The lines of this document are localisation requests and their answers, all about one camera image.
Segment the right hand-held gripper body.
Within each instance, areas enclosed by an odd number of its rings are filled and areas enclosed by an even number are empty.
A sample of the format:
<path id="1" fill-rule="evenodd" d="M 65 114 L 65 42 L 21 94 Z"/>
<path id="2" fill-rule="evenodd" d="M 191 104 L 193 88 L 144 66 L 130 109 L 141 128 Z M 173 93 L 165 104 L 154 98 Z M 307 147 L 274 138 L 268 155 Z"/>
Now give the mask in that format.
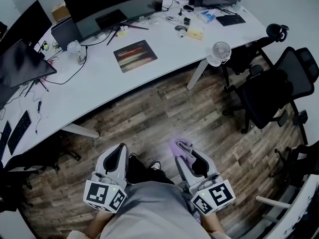
<path id="1" fill-rule="evenodd" d="M 229 181 L 223 180 L 220 174 L 190 176 L 188 186 L 191 203 L 205 216 L 225 208 L 236 198 Z"/>

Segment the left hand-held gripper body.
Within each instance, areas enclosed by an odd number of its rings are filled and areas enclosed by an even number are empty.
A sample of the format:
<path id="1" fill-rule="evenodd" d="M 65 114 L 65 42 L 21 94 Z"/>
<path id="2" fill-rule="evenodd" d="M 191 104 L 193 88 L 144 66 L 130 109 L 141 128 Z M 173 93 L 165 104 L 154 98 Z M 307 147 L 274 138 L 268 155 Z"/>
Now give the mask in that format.
<path id="1" fill-rule="evenodd" d="M 93 172 L 90 180 L 86 180 L 83 201 L 94 209 L 108 213 L 117 213 L 127 194 L 124 188 L 111 178 Z"/>

